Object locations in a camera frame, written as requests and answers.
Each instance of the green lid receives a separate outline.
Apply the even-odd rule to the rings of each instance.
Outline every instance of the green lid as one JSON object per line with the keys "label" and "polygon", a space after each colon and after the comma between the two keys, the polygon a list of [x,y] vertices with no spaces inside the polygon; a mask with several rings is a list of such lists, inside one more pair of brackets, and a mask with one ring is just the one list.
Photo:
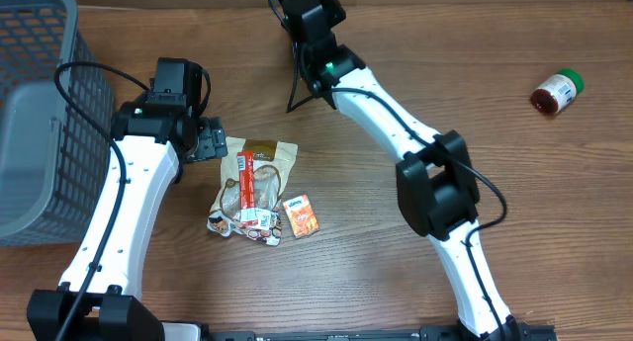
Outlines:
{"label": "green lid", "polygon": [[583,80],[581,74],[576,72],[576,70],[565,68],[559,70],[558,74],[565,75],[574,82],[574,85],[576,85],[576,95],[580,95],[583,90],[585,90],[585,81]]}

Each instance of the wooden tabletop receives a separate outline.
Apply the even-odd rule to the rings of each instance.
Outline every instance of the wooden tabletop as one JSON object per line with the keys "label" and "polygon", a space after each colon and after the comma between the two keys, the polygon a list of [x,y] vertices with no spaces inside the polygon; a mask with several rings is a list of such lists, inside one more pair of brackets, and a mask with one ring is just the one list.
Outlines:
{"label": "wooden tabletop", "polygon": [[[630,3],[348,8],[336,28],[417,118],[459,131],[509,201],[483,234],[497,288],[520,321],[560,340],[633,333],[633,6]],[[207,231],[220,162],[172,186],[145,260],[143,303],[212,330],[324,331],[453,324],[457,307],[431,244],[398,210],[394,166],[354,123],[312,102],[284,114],[289,40],[266,10],[83,11],[103,63],[147,81],[159,56],[212,73],[208,116],[232,136],[299,146],[286,197],[306,193],[321,232],[279,247]],[[587,88],[556,118],[528,102],[562,67]],[[112,78],[119,103],[138,94]],[[303,83],[298,97],[306,95]],[[481,220],[497,216],[481,187]],[[30,340],[25,309],[54,289],[78,244],[0,249],[0,339]]]}

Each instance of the white bottle label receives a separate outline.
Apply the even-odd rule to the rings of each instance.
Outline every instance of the white bottle label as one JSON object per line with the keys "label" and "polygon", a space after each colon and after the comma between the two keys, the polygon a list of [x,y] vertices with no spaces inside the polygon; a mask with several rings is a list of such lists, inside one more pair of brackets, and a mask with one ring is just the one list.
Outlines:
{"label": "white bottle label", "polygon": [[578,95],[576,85],[574,85],[572,79],[561,74],[552,75],[552,77],[547,79],[545,83],[541,84],[537,90],[538,89],[547,90],[550,94],[552,94],[554,99],[556,99],[558,102],[557,113],[572,103]]}

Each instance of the gray plastic bin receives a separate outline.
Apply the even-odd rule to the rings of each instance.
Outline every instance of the gray plastic bin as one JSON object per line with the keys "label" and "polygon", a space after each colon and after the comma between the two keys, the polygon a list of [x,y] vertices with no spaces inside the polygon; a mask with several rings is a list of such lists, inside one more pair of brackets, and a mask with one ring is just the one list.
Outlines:
{"label": "gray plastic bin", "polygon": [[[52,83],[69,60],[95,60],[75,0],[0,0],[0,246],[78,241],[99,200],[108,143]],[[75,67],[61,83],[109,129],[114,95],[101,69]]]}

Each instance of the pill bottle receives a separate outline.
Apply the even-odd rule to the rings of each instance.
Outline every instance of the pill bottle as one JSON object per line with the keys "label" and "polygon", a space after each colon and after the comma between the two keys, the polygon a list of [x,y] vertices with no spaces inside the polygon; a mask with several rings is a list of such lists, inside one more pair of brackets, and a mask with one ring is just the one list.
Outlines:
{"label": "pill bottle", "polygon": [[575,70],[561,69],[532,94],[534,107],[544,114],[560,113],[585,90],[583,77]]}

